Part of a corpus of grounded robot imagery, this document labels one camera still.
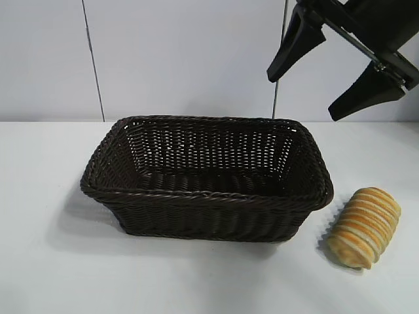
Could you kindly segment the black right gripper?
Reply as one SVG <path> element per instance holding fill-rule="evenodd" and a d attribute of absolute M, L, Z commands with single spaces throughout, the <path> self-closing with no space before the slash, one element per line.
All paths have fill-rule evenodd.
<path fill-rule="evenodd" d="M 268 80 L 278 81 L 305 54 L 323 43 L 326 38 L 321 28 L 329 22 L 353 34 L 404 81 L 406 89 L 418 85 L 417 68 L 398 52 L 418 33 L 418 1 L 297 1 L 280 48 L 266 70 Z M 338 121 L 404 95 L 396 81 L 371 62 L 328 111 Z"/>

